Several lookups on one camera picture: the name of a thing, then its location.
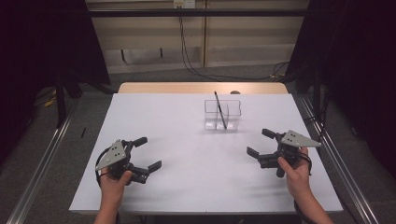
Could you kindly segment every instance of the black cable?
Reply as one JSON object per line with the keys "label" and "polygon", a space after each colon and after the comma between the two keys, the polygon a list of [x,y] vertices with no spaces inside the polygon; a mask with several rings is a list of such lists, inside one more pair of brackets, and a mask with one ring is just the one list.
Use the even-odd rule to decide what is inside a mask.
{"label": "black cable", "polygon": [[[99,164],[99,161],[102,159],[102,157],[110,150],[110,147],[106,148],[98,157],[96,160],[95,167]],[[100,187],[100,175],[99,172],[95,169],[95,175],[96,175],[96,181],[98,182],[98,185]]]}
{"label": "black cable", "polygon": [[273,73],[273,76],[274,76],[274,82],[275,82],[275,78],[276,78],[276,73],[277,72],[279,72],[279,70],[283,67],[283,66],[285,66],[285,64],[288,64],[289,62],[283,62],[283,63],[277,63],[277,64],[275,64],[274,65],[274,73]]}
{"label": "black cable", "polygon": [[[184,26],[183,26],[183,19],[182,19],[182,17],[179,17],[179,25],[180,25],[180,38],[181,38],[181,54],[182,54],[182,58],[183,58],[183,63],[184,63],[184,66],[186,67],[186,69],[187,69],[190,73],[192,73],[192,74],[194,74],[194,75],[196,75],[196,76],[199,76],[199,77],[206,77],[206,78],[209,78],[209,79],[214,80],[214,81],[217,81],[217,82],[221,82],[221,81],[220,81],[220,80],[217,80],[217,79],[215,79],[215,78],[213,78],[213,77],[226,77],[226,78],[235,78],[235,79],[255,80],[255,81],[258,81],[258,80],[265,80],[265,79],[270,78],[270,77],[272,77],[272,76],[275,75],[275,74],[273,74],[273,75],[269,75],[269,76],[266,76],[266,77],[230,77],[230,76],[222,76],[222,75],[202,75],[202,74],[200,74],[200,73],[199,73],[198,71],[196,71],[196,70],[194,69],[194,67],[191,65],[190,58],[189,58],[189,54],[187,53],[186,41],[185,41],[185,38],[184,38]],[[187,62],[188,62],[188,64],[189,64],[190,67],[188,67],[187,64],[186,64],[186,60],[185,60],[185,58],[184,58],[184,54],[186,54]],[[277,63],[277,64],[275,65],[275,67],[278,66],[278,65],[280,65],[280,64],[282,64],[282,65],[281,65],[277,70],[275,70],[275,67],[274,67],[274,73],[277,73],[286,63],[289,63],[289,62]]]}
{"label": "black cable", "polygon": [[319,137],[318,137],[318,141],[320,141],[320,139],[323,136],[323,133],[326,129],[326,117],[327,117],[327,108],[329,106],[329,102],[330,102],[330,94],[329,92],[326,90],[325,94],[324,94],[324,98],[323,98],[323,106],[320,110],[320,116],[321,116],[321,125],[320,125],[320,133],[319,133]]}
{"label": "black cable", "polygon": [[309,158],[308,155],[306,155],[306,154],[304,154],[304,153],[302,153],[302,152],[298,152],[298,153],[297,153],[297,157],[298,157],[299,159],[301,159],[301,160],[304,160],[304,161],[307,161],[307,162],[308,162],[308,172],[309,172],[309,175],[311,175],[311,169],[312,169],[312,161],[311,161],[311,158]]}

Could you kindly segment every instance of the white tabletop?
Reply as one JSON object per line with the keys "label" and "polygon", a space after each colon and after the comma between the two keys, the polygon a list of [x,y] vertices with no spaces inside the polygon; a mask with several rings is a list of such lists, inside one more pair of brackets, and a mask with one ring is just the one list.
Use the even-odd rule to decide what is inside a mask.
{"label": "white tabletop", "polygon": [[[205,130],[205,100],[214,94],[114,94],[70,211],[96,213],[100,189],[94,175],[99,154],[117,139],[148,142],[132,150],[131,162],[147,168],[163,167],[146,184],[126,187],[121,212],[139,215],[218,215],[293,213],[293,199],[285,178],[276,169],[261,169],[247,154],[276,151],[276,140],[262,135],[293,130],[309,136],[290,94],[220,94],[220,100],[240,100],[242,116],[236,132]],[[313,162],[311,188],[326,211],[342,211],[318,153]]]}

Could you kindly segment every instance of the black pen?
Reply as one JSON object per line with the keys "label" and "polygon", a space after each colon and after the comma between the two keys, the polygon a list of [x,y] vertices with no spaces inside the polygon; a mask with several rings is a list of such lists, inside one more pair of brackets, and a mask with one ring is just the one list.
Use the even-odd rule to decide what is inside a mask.
{"label": "black pen", "polygon": [[221,120],[223,121],[224,129],[227,129],[227,125],[225,124],[224,117],[222,116],[220,101],[219,101],[219,97],[218,97],[218,93],[217,92],[215,92],[215,96],[216,96],[216,101],[218,102],[219,112],[220,112],[220,115],[221,115]]}

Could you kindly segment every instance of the wall outlet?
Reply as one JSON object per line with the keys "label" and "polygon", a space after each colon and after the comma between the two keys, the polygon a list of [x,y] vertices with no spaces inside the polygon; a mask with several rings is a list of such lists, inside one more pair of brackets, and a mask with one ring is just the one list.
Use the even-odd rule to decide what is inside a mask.
{"label": "wall outlet", "polygon": [[184,0],[184,8],[195,8],[195,0]]}
{"label": "wall outlet", "polygon": [[184,0],[174,0],[174,8],[184,8]]}

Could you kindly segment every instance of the forearm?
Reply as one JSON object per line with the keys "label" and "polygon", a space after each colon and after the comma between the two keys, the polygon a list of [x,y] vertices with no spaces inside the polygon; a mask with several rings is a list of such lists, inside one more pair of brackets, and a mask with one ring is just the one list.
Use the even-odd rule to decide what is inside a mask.
{"label": "forearm", "polygon": [[94,224],[116,223],[117,213],[118,213],[118,209],[115,206],[101,205]]}
{"label": "forearm", "polygon": [[332,223],[327,213],[317,201],[312,192],[294,198],[303,214],[315,223]]}

